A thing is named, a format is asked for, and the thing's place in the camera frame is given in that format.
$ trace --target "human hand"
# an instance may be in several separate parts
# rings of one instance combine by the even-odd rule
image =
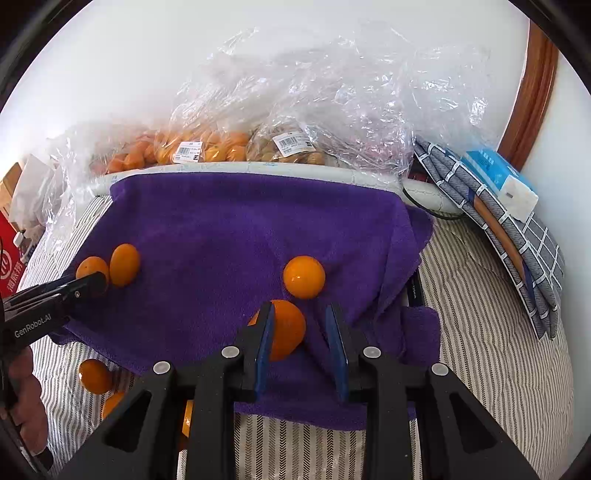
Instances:
[[[47,413],[41,402],[41,384],[33,376],[33,351],[26,347],[8,366],[8,376],[18,382],[18,401],[10,410],[14,423],[21,426],[21,437],[33,455],[47,446]],[[6,411],[0,410],[2,419]]]

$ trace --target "red box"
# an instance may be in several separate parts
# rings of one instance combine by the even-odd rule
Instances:
[[[0,215],[0,238],[2,238],[2,259],[0,261],[0,294],[2,298],[16,293],[25,265],[21,263],[18,248],[13,240],[16,232],[4,215]]]

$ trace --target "white wall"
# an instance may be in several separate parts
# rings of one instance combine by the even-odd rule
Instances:
[[[93,0],[45,47],[0,113],[0,175],[47,137],[85,120],[167,117],[193,66],[238,31],[274,31],[261,51],[347,36],[383,20],[418,46],[490,51],[487,125],[512,111],[528,20],[508,0]]]
[[[574,376],[570,460],[591,433],[591,95],[561,55],[540,134],[523,173],[541,193],[536,211],[566,260],[562,321]]]

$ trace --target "barcode sticker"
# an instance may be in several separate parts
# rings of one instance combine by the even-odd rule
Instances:
[[[199,161],[203,142],[181,142],[174,154],[174,163],[191,163]]]
[[[273,141],[283,157],[289,157],[300,152],[313,152],[316,149],[302,131],[287,132],[273,137]]]

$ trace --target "striped mattress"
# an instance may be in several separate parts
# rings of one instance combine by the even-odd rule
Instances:
[[[111,203],[108,196],[95,198],[60,252],[46,252],[42,240],[20,288],[58,278]],[[441,319],[441,361],[494,416],[540,478],[554,479],[564,469],[573,425],[573,377],[564,330],[559,322],[554,340],[536,340],[505,268],[471,223],[436,221],[422,253],[425,300]],[[33,352],[55,458],[51,473],[57,475],[100,423],[109,395],[82,388],[80,362],[105,362],[116,372],[117,391],[131,388],[134,376],[81,343],[58,346],[45,337]],[[415,421],[410,431],[415,479],[420,479]],[[359,480],[365,432],[237,414],[235,445],[240,480]],[[179,478],[185,464],[186,452],[181,452]]]

